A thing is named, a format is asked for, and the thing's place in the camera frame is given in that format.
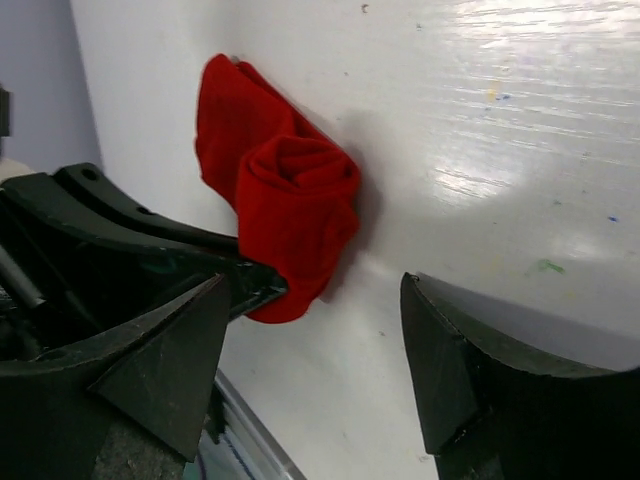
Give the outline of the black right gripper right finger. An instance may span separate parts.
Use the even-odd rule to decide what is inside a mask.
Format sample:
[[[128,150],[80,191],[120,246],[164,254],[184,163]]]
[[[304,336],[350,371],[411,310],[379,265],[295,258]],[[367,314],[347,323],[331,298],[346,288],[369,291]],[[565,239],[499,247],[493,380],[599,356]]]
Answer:
[[[639,372],[525,344],[405,274],[400,310],[426,452],[442,479],[635,479]]]

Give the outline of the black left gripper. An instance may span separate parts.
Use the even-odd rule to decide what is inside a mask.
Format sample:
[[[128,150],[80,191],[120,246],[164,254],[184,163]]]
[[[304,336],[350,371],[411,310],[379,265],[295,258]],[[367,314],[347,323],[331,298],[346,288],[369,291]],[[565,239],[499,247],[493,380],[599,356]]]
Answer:
[[[1,184],[1,284],[29,357],[127,322],[221,275],[238,318],[284,295],[285,279],[233,236],[154,213],[94,164]]]

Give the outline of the red sock with white pattern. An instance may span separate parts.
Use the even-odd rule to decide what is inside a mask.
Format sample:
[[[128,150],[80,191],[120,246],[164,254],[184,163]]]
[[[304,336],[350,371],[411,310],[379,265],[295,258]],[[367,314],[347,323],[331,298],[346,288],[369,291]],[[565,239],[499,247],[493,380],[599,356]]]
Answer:
[[[237,215],[240,253],[288,284],[250,318],[300,318],[358,232],[359,167],[251,64],[224,54],[203,70],[195,151],[202,180]]]

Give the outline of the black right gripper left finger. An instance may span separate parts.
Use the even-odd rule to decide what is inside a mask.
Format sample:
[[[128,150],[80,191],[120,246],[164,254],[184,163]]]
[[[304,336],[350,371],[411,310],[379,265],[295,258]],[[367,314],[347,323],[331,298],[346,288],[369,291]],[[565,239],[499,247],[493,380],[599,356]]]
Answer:
[[[5,479],[179,479],[198,450],[230,313],[215,276],[141,316],[1,365]]]

